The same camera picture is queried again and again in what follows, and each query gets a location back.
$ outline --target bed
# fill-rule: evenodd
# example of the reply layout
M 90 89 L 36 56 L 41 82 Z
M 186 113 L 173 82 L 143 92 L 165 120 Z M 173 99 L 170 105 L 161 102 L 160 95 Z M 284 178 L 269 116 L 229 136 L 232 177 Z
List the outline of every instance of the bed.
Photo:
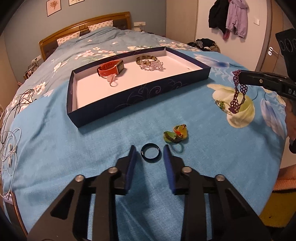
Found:
M 114 20 L 114 26 L 87 31 L 88 26 L 107 20 Z M 130 28 L 129 13 L 118 13 L 73 24 L 40 41 L 45 62 L 17 91 L 5 111 L 2 129 L 21 129 L 12 190 L 28 232 L 76 175 L 100 174 L 126 156 L 131 145 L 140 151 L 152 142 L 163 149 L 163 132 L 180 124 L 187 125 L 189 137 L 182 144 L 170 145 L 174 155 L 202 175 L 225 175 L 257 214 L 267 202 L 287 135 L 281 97 L 249 86 L 240 112 L 227 115 L 215 100 L 231 101 L 232 71 L 243 66 L 222 54 L 201 52 Z M 78 38 L 57 46 L 58 38 L 77 31 L 82 31 Z M 91 61 L 157 46 L 176 49 L 211 66 L 210 77 L 77 129 L 66 113 L 71 71 Z M 30 89 L 34 94 L 27 92 L 25 97 L 33 102 L 22 104 L 26 102 L 22 100 L 20 112 L 15 117 L 8 115 Z M 3 173 L 4 191 L 10 181 Z M 120 240 L 180 239 L 184 200 L 171 194 L 163 159 L 153 164 L 139 159 L 131 190 L 127 196 L 117 197 L 116 205 Z

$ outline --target red watch strap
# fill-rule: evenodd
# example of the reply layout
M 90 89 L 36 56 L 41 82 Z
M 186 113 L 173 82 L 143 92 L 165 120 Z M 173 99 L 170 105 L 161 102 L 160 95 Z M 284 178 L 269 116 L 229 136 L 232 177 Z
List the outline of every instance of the red watch strap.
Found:
M 98 69 L 97 72 L 99 76 L 107 77 L 111 74 L 118 74 L 117 67 L 115 66 L 120 60 L 112 60 L 105 64 L 102 64 Z

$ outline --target person's hand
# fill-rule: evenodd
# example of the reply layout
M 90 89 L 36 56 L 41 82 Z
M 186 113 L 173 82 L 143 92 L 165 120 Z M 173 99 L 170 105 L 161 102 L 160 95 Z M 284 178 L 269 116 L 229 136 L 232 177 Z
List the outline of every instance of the person's hand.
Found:
M 286 107 L 285 107 L 285 112 L 286 112 L 286 126 L 287 126 L 287 133 L 288 137 L 292 141 L 296 139 L 296 116 L 293 114 L 293 106 L 290 100 L 286 99 L 285 100 Z

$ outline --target necklace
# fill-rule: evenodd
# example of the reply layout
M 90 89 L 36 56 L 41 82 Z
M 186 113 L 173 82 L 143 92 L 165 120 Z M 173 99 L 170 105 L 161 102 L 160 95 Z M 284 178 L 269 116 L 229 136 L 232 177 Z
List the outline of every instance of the necklace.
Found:
M 233 96 L 233 100 L 230 102 L 230 107 L 229 107 L 229 111 L 233 114 L 237 114 L 239 112 L 239 109 L 241 107 L 241 105 L 244 103 L 244 101 L 246 100 L 245 95 L 248 91 L 248 86 L 246 85 L 240 85 L 240 92 L 242 93 L 242 101 L 239 104 L 238 101 L 238 96 L 239 96 L 239 90 L 238 90 L 238 85 L 239 85 L 239 74 L 241 73 L 241 70 L 237 70 L 237 71 L 233 71 L 233 82 L 234 82 L 234 86 L 235 86 L 235 93 Z

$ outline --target watch face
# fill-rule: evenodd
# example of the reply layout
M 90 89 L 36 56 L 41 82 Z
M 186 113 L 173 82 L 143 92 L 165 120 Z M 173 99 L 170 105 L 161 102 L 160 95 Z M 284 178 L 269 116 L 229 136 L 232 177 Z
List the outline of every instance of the watch face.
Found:
M 124 69 L 123 60 L 120 60 L 120 62 L 117 64 L 117 71 L 120 73 Z

